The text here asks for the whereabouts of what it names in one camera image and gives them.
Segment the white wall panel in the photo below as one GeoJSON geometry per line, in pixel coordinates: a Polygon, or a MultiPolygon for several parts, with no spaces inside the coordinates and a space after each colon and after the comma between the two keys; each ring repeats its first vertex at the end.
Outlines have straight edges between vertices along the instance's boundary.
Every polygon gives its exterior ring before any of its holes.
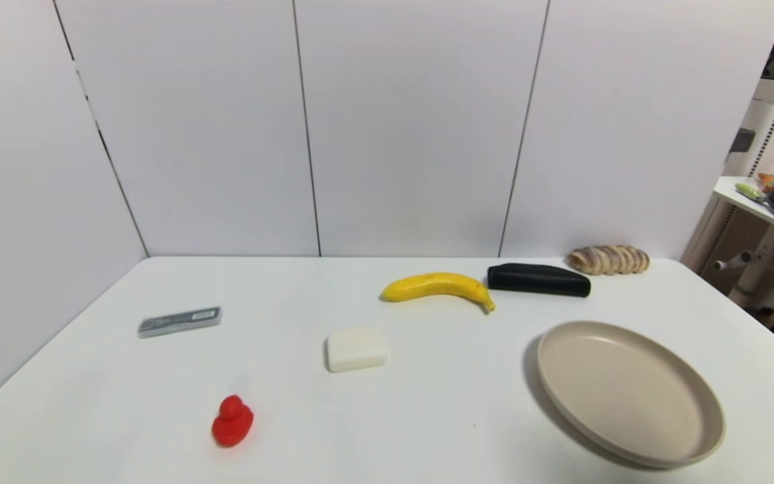
{"type": "Polygon", "coordinates": [[[503,256],[679,257],[774,41],[774,0],[552,0],[503,256]]]}
{"type": "Polygon", "coordinates": [[[323,255],[497,255],[544,0],[299,0],[323,255]]]}
{"type": "Polygon", "coordinates": [[[290,0],[58,0],[151,255],[317,255],[290,0]]]}
{"type": "Polygon", "coordinates": [[[0,384],[144,257],[52,2],[0,0],[0,384]]]}

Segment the white table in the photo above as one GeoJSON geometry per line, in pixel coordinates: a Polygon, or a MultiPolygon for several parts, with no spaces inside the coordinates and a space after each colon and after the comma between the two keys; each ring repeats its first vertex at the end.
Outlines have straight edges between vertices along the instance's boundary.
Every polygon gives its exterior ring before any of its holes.
{"type": "Polygon", "coordinates": [[[596,276],[587,299],[493,291],[491,315],[451,296],[378,300],[393,279],[481,278],[504,261],[143,261],[0,389],[0,483],[774,482],[774,336],[675,261],[596,276]],[[218,327],[136,337],[145,316],[212,305],[218,327]],[[696,368],[727,416],[718,452],[647,471],[576,438],[528,364],[544,331],[575,319],[639,331],[696,368]],[[387,365],[325,370],[323,340],[348,325],[384,328],[387,365]],[[209,429],[230,393],[255,425],[218,448],[209,429]]]}

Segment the plate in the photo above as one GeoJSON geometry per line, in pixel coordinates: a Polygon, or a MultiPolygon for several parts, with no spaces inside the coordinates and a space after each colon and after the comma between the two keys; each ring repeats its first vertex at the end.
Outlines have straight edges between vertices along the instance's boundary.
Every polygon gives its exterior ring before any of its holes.
{"type": "Polygon", "coordinates": [[[574,321],[542,337],[537,364],[557,409],[618,456],[669,469],[704,459],[722,444],[724,413],[715,393],[647,337],[574,321]]]}

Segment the white soap bar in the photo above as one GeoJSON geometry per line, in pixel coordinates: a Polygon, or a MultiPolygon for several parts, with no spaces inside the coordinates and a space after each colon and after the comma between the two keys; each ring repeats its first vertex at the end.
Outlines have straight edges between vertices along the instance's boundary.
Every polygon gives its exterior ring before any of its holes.
{"type": "Polygon", "coordinates": [[[360,370],[383,365],[390,350],[378,327],[344,328],[328,337],[328,370],[360,370]]]}

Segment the plate rim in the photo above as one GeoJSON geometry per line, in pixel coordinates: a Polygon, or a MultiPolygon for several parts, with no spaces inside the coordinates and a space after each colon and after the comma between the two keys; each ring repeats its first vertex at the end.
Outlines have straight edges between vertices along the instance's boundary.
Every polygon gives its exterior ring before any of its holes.
{"type": "Polygon", "coordinates": [[[676,355],[676,353],[672,352],[672,350],[667,349],[667,347],[664,347],[663,344],[659,344],[658,342],[654,341],[653,339],[646,337],[642,335],[641,333],[636,333],[636,331],[632,331],[628,328],[620,327],[619,325],[612,325],[610,323],[604,323],[601,321],[591,321],[590,319],[577,319],[576,321],[567,321],[565,323],[561,323],[558,325],[554,325],[553,327],[549,328],[541,337],[540,342],[537,345],[537,358],[535,359],[535,363],[537,364],[537,373],[540,375],[540,382],[542,383],[542,386],[544,390],[546,390],[547,395],[549,396],[551,402],[555,405],[557,408],[557,411],[559,411],[566,419],[568,420],[571,425],[573,425],[575,428],[577,428],[581,434],[583,434],[585,437],[589,438],[590,441],[593,441],[593,443],[598,444],[600,447],[605,448],[606,450],[610,451],[611,453],[616,454],[617,456],[623,457],[624,459],[631,460],[632,462],[639,463],[639,465],[644,465],[652,468],[660,468],[660,469],[674,469],[679,467],[684,467],[687,465],[693,465],[695,462],[699,462],[700,460],[706,459],[707,457],[711,456],[713,453],[715,453],[719,447],[722,446],[722,443],[724,442],[725,437],[728,433],[728,422],[727,422],[727,416],[725,416],[724,408],[722,407],[722,402],[719,401],[718,395],[716,395],[715,390],[712,389],[712,386],[710,386],[709,383],[707,383],[706,379],[694,368],[691,367],[688,362],[686,362],[684,359],[680,358],[679,355],[676,355]],[[633,452],[632,450],[628,450],[627,448],[621,447],[619,444],[615,443],[612,440],[609,440],[605,436],[594,432],[592,429],[589,428],[589,426],[585,425],[581,419],[579,419],[577,416],[575,416],[569,409],[563,404],[561,399],[557,396],[556,392],[551,388],[549,378],[546,376],[546,371],[544,371],[544,365],[543,365],[543,348],[544,344],[546,343],[546,338],[548,338],[551,334],[555,333],[556,330],[562,330],[563,327],[569,327],[569,325],[600,325],[600,327],[608,327],[613,328],[614,331],[623,331],[624,333],[630,333],[633,337],[637,337],[645,344],[649,344],[649,346],[653,347],[654,350],[661,350],[661,352],[664,352],[667,354],[667,356],[670,356],[671,358],[675,359],[678,364],[683,365],[685,368],[688,368],[688,370],[692,371],[692,373],[698,377],[701,383],[706,387],[707,391],[709,391],[709,394],[712,396],[712,403],[715,405],[716,408],[718,408],[719,416],[721,416],[721,432],[719,433],[718,440],[713,443],[712,447],[708,448],[706,451],[703,451],[700,454],[696,454],[696,456],[691,456],[683,459],[663,459],[658,458],[654,456],[647,456],[647,454],[638,454],[633,452]]]}

